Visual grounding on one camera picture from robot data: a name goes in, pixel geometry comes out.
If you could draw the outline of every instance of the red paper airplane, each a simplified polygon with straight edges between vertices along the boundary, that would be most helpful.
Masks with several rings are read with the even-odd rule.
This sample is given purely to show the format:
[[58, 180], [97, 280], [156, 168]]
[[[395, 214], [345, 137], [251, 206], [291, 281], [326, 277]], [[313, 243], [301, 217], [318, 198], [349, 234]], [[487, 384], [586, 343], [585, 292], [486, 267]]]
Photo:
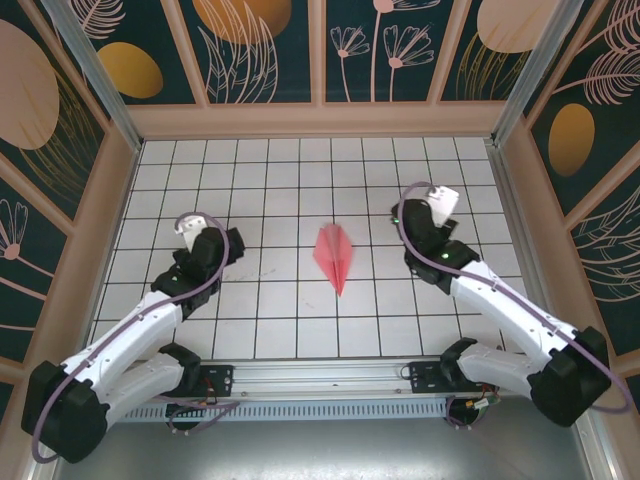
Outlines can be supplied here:
[[342, 295], [352, 256], [351, 241], [342, 227], [331, 224], [320, 229], [313, 258], [316, 259], [338, 295]]

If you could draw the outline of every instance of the white grid mat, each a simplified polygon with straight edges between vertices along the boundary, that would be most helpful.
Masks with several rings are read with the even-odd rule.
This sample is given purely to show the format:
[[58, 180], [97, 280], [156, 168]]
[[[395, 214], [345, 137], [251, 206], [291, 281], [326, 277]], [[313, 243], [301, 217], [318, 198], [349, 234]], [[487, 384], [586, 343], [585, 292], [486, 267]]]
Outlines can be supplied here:
[[[203, 359], [438, 355], [460, 336], [512, 351], [478, 312], [411, 278], [390, 209], [417, 180], [460, 193], [454, 238], [524, 294], [482, 139], [155, 141], [145, 143], [92, 341], [171, 265], [183, 247], [173, 220], [195, 209], [238, 227], [247, 250], [163, 343]], [[331, 222], [354, 245], [342, 297], [312, 257]]]

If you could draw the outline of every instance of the leaf illustration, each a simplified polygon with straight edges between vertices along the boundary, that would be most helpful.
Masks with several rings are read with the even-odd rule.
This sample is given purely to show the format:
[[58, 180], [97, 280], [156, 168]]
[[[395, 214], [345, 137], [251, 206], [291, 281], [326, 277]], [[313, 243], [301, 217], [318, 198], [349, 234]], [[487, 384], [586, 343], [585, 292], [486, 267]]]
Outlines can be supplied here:
[[126, 15], [122, 0], [69, 0], [69, 4], [84, 33], [96, 40], [108, 38]]

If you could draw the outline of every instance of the gray metal surface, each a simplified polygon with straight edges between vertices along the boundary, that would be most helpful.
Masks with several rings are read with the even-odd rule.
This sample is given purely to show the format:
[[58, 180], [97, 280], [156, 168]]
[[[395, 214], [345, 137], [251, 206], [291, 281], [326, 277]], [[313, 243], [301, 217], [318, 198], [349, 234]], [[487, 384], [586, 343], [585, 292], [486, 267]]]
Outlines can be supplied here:
[[580, 480], [573, 429], [507, 399], [471, 431], [442, 419], [221, 423], [193, 437], [116, 425], [58, 480]]

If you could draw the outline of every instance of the wire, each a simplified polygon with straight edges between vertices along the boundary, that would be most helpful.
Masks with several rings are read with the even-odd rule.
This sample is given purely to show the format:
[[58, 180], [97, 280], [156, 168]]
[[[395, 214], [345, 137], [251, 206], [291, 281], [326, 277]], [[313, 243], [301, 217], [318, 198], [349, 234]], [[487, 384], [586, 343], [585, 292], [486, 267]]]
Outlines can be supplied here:
[[170, 303], [181, 302], [183, 300], [186, 300], [187, 298], [193, 297], [194, 295], [198, 295], [199, 293], [204, 292], [205, 290], [210, 288], [211, 285], [213, 285], [218, 280], [218, 278], [220, 278], [220, 276], [222, 275], [222, 270], [224, 269], [225, 265], [227, 264], [227, 261], [229, 260], [229, 251], [230, 251], [229, 237], [227, 236], [227, 232], [225, 231], [224, 226], [218, 220], [216, 220], [215, 218], [213, 218], [212, 216], [206, 213], [189, 212], [189, 213], [183, 213], [176, 219], [174, 223], [174, 228], [177, 230], [180, 222], [184, 218], [191, 217], [191, 216], [204, 217], [205, 220], [213, 223], [218, 228], [218, 230], [220, 230], [220, 234], [222, 235], [222, 243], [224, 244], [224, 250], [222, 252], [222, 262], [220, 262], [220, 267], [218, 268], [218, 270], [216, 270], [216, 272], [213, 274], [213, 276], [209, 280], [207, 280], [205, 283], [203, 283], [199, 287], [194, 288], [190, 292], [183, 293], [181, 295], [176, 295], [175, 297], [167, 298], [165, 300], [162, 300], [158, 303], [154, 303], [153, 305], [149, 305], [148, 307], [142, 309], [140, 313], [131, 317], [128, 321], [126, 321], [120, 327], [118, 327], [111, 335], [106, 337], [105, 340], [101, 342], [87, 356], [87, 358], [85, 358], [82, 362], [80, 362], [80, 364], [70, 374], [67, 375], [67, 377], [60, 383], [60, 385], [58, 385], [58, 387], [54, 390], [54, 392], [51, 394], [51, 396], [45, 403], [44, 407], [42, 408], [42, 412], [40, 412], [40, 416], [38, 417], [38, 421], [36, 422], [36, 426], [33, 431], [33, 438], [31, 441], [31, 453], [33, 454], [33, 458], [35, 459], [36, 462], [51, 463], [57, 460], [59, 457], [58, 455], [43, 457], [42, 455], [40, 455], [38, 444], [40, 442], [40, 437], [42, 436], [42, 429], [44, 427], [44, 422], [46, 421], [47, 416], [51, 411], [51, 408], [56, 403], [58, 398], [60, 398], [60, 395], [62, 394], [62, 392], [64, 392], [65, 388], [69, 386], [69, 384], [80, 374], [80, 372], [90, 367], [93, 360], [96, 359], [98, 355], [100, 355], [100, 353], [105, 348], [107, 348], [116, 338], [122, 335], [125, 332], [125, 330], [127, 330], [131, 325], [133, 325], [137, 321], [143, 320], [146, 315], [153, 312], [157, 308], [163, 307]]
[[605, 412], [605, 413], [613, 413], [613, 414], [627, 413], [631, 409], [631, 405], [633, 405], [633, 398], [631, 397], [631, 393], [629, 392], [629, 389], [624, 385], [622, 380], [620, 380], [616, 374], [614, 374], [609, 368], [607, 368], [606, 365], [604, 365], [600, 360], [598, 360], [590, 352], [588, 352], [582, 345], [580, 345], [578, 342], [573, 340], [571, 337], [565, 334], [562, 330], [556, 329], [553, 326], [553, 324], [551, 324], [546, 318], [544, 318], [544, 315], [541, 315], [540, 313], [538, 313], [527, 302], [520, 299], [517, 295], [514, 295], [513, 293], [511, 293], [509, 290], [507, 290], [505, 287], [503, 287], [499, 283], [496, 283], [491, 279], [482, 277], [480, 275], [476, 275], [474, 273], [464, 272], [462, 270], [450, 268], [445, 265], [440, 265], [439, 263], [429, 260], [424, 255], [421, 255], [420, 252], [418, 252], [418, 250], [413, 246], [413, 244], [409, 240], [407, 232], [404, 228], [404, 215], [403, 215], [404, 203], [409, 193], [411, 193], [411, 191], [415, 190], [416, 188], [421, 188], [421, 187], [433, 188], [433, 186], [434, 185], [429, 182], [416, 182], [413, 185], [410, 185], [409, 187], [407, 187], [407, 189], [402, 193], [402, 196], [400, 197], [400, 203], [398, 204], [398, 231], [400, 232], [400, 237], [402, 238], [402, 242], [404, 243], [405, 247], [413, 254], [414, 257], [416, 257], [418, 260], [425, 263], [426, 265], [429, 265], [432, 268], [440, 270], [441, 272], [444, 272], [444, 273], [448, 273], [450, 275], [467, 277], [467, 278], [476, 280], [484, 285], [488, 285], [489, 287], [499, 291], [500, 293], [505, 295], [507, 298], [514, 301], [516, 304], [518, 304], [518, 306], [520, 306], [527, 313], [532, 315], [542, 325], [547, 327], [549, 330], [554, 332], [555, 335], [557, 335], [559, 338], [561, 338], [562, 340], [567, 342], [569, 345], [571, 345], [583, 357], [589, 360], [589, 362], [591, 362], [598, 370], [604, 373], [622, 391], [622, 394], [625, 400], [624, 406], [610, 408], [610, 407], [598, 407], [593, 405], [591, 408], [600, 412]]

